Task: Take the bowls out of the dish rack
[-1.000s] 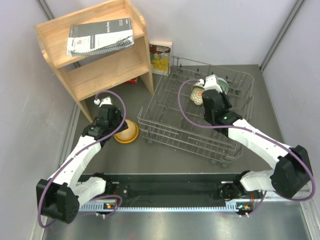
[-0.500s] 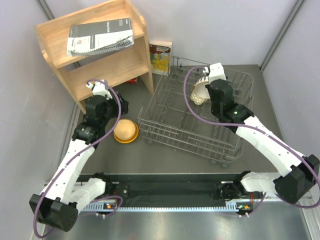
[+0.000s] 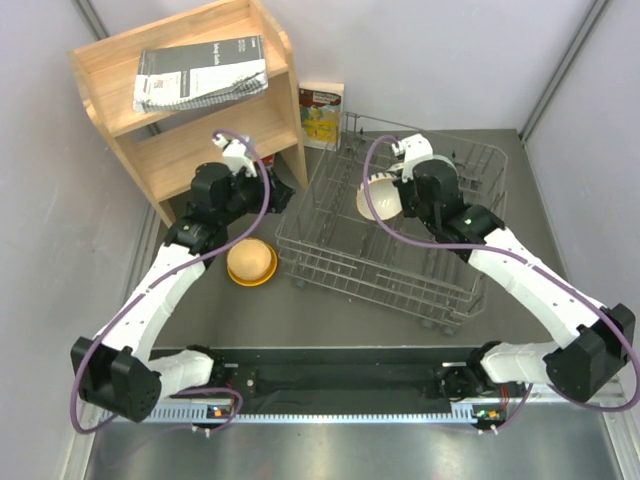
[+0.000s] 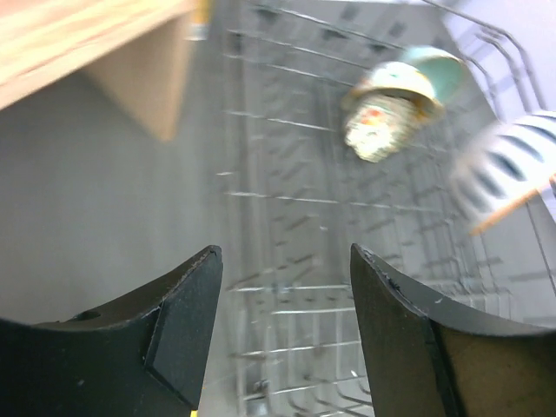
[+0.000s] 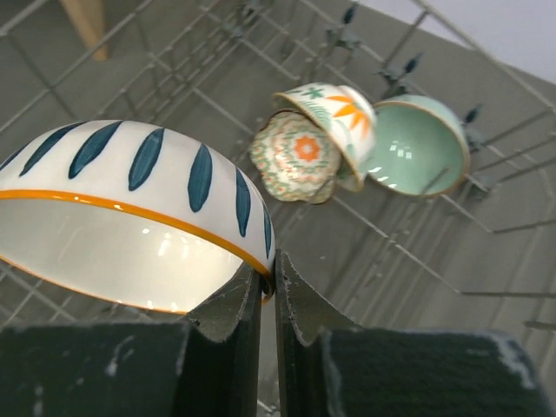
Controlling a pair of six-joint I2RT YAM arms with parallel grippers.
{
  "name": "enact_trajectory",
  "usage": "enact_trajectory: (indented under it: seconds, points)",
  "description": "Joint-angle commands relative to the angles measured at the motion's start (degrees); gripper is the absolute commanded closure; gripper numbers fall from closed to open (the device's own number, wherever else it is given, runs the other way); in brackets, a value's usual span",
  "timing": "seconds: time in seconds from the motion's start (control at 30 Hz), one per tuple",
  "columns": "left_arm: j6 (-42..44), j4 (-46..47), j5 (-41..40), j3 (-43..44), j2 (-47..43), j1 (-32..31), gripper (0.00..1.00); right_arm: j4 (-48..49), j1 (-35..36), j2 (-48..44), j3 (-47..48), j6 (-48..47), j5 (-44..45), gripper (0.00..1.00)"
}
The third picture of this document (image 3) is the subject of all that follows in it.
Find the grey wire dish rack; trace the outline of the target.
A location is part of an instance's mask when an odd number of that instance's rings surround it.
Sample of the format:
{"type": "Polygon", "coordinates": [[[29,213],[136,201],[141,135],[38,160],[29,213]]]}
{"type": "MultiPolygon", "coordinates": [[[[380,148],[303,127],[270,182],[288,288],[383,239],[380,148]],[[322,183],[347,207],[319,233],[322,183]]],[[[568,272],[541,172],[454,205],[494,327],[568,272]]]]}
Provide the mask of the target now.
{"type": "Polygon", "coordinates": [[[339,291],[453,334],[484,311],[488,279],[451,252],[396,241],[356,207],[372,142],[386,133],[404,137],[416,131],[344,113],[339,146],[325,148],[299,205],[278,227],[280,264],[298,286],[339,291]]]}

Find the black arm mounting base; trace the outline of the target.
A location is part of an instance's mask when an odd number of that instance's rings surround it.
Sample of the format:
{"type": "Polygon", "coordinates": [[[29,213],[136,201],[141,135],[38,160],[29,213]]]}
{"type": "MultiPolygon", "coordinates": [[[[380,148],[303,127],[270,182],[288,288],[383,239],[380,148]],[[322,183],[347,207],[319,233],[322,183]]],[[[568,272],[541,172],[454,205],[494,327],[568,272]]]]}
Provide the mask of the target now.
{"type": "Polygon", "coordinates": [[[525,388],[480,385],[466,368],[469,347],[214,347],[210,380],[193,398],[243,398],[245,415],[448,413],[486,399],[502,407],[525,388]]]}

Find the yellow plastic bowl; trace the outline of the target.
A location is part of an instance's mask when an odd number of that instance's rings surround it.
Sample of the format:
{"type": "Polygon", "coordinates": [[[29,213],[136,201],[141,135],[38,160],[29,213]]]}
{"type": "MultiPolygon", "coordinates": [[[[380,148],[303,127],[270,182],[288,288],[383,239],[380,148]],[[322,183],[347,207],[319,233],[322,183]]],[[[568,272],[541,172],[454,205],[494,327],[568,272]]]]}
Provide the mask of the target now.
{"type": "Polygon", "coordinates": [[[262,285],[262,284],[266,283],[268,280],[270,280],[273,277],[273,275],[276,272],[277,264],[278,264],[277,255],[275,253],[275,250],[270,245],[268,245],[266,242],[264,242],[264,243],[266,244],[266,246],[270,250],[270,253],[271,253],[271,264],[270,264],[267,272],[257,280],[248,281],[248,280],[243,280],[241,278],[238,278],[236,275],[234,275],[231,272],[231,269],[229,268],[229,266],[227,264],[227,257],[226,257],[227,273],[228,273],[229,277],[236,284],[244,286],[244,287],[256,287],[256,286],[259,286],[259,285],[262,285]]]}

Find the black-white striped bowl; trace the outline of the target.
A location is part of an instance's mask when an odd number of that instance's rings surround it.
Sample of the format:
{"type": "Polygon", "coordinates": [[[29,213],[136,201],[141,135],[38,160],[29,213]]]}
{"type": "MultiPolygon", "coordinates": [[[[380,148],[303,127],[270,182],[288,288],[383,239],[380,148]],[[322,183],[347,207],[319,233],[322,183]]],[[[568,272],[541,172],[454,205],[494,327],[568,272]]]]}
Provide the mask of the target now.
{"type": "Polygon", "coordinates": [[[394,181],[398,178],[395,171],[383,171],[367,177],[356,193],[356,209],[367,220],[374,220],[366,200],[364,186],[369,188],[370,199],[381,220],[389,220],[402,212],[402,204],[394,181]]]}

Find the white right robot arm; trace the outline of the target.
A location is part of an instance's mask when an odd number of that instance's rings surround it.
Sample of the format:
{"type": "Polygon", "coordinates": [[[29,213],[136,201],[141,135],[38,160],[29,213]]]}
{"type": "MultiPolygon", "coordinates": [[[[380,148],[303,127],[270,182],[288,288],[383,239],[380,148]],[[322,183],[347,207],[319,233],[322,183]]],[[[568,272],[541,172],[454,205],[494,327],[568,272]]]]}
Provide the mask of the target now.
{"type": "Polygon", "coordinates": [[[466,372],[474,393],[487,396],[507,382],[538,383],[587,405],[625,366],[639,365],[633,312],[582,294],[533,255],[491,210],[467,202],[449,159],[405,161],[394,186],[403,215],[419,219],[433,235],[432,248],[452,251],[488,276],[551,336],[547,343],[495,341],[478,349],[466,372]]]}

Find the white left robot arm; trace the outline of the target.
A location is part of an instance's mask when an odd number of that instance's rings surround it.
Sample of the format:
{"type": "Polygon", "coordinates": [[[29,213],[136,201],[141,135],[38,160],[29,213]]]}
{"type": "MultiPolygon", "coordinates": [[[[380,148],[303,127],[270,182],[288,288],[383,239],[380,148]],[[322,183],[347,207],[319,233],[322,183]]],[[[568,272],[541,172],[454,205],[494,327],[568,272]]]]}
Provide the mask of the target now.
{"type": "Polygon", "coordinates": [[[229,225],[246,215],[259,223],[268,213],[283,212],[295,191],[270,165],[249,176],[214,162],[197,168],[190,193],[184,214],[169,227],[125,305],[93,338],[80,337],[71,348],[70,417],[79,433],[89,431],[79,421],[79,400],[141,422],[164,398],[191,389],[212,397],[226,387],[225,370],[204,347],[157,359],[151,351],[180,299],[218,255],[234,246],[229,225]]]}

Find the beige bird-pattern bowl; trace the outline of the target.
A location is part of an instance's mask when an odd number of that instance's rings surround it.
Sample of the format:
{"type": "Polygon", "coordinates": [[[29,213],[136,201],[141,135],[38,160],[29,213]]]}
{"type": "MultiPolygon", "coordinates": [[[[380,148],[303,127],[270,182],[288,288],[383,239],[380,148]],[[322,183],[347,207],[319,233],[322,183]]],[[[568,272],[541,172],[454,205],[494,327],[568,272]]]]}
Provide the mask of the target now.
{"type": "Polygon", "coordinates": [[[271,253],[263,241],[245,239],[229,251],[227,264],[238,278],[253,281],[267,272],[271,264],[271,253]]]}

